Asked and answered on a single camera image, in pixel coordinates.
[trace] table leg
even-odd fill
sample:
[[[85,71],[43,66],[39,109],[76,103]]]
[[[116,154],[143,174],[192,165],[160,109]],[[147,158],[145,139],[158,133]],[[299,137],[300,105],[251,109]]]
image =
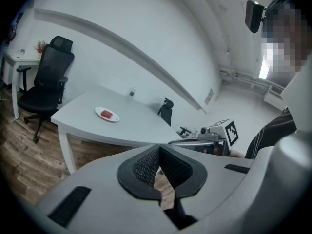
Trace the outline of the table leg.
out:
[[[12,75],[12,103],[13,103],[15,119],[19,119],[19,109],[18,109],[18,100],[17,100],[17,82],[18,82],[19,72],[16,71],[18,67],[19,65],[15,63],[13,67],[13,75]]]
[[[73,151],[68,142],[67,132],[65,131],[65,129],[58,127],[58,137],[59,137],[60,147],[62,149],[63,156],[65,159],[65,163],[67,165],[67,168],[70,174],[72,174],[76,171],[76,166],[75,166],[75,161],[73,157]]]

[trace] potted plant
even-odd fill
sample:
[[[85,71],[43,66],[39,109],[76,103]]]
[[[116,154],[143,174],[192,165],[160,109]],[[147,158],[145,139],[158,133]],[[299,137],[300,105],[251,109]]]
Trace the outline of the potted plant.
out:
[[[43,52],[43,48],[45,47],[46,43],[44,41],[38,41],[37,46],[34,46],[34,50],[37,51],[37,58],[41,59],[41,55]]]

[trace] small white table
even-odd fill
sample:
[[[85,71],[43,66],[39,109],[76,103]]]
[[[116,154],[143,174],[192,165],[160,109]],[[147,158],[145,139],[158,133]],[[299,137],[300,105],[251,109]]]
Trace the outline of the small white table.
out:
[[[101,119],[96,107],[105,107],[119,115],[117,123]],[[108,144],[140,147],[168,144],[181,139],[157,113],[148,106],[128,99],[110,89],[97,86],[77,97],[51,116],[58,125],[58,136],[69,172],[75,170],[73,152],[67,134]]]
[[[12,75],[12,103],[15,119],[19,118],[17,91],[20,90],[20,73],[16,71],[19,66],[38,66],[40,59],[36,58],[35,54],[21,55],[13,50],[8,50],[3,53],[4,60],[13,67]]]

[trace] wooden floor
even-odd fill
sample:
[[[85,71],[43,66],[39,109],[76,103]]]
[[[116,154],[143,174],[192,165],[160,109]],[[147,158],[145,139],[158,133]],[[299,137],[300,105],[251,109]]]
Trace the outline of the wooden floor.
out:
[[[57,126],[44,122],[39,132],[39,142],[33,142],[38,120],[27,125],[23,118],[30,113],[19,108],[15,120],[11,90],[1,90],[0,102],[0,167],[12,192],[36,205],[54,186],[65,179],[67,170],[61,152]],[[118,154],[131,149],[104,143],[92,143],[71,138],[77,168],[95,159]],[[162,192],[162,209],[173,206],[174,190],[165,175],[157,174],[155,188]]]

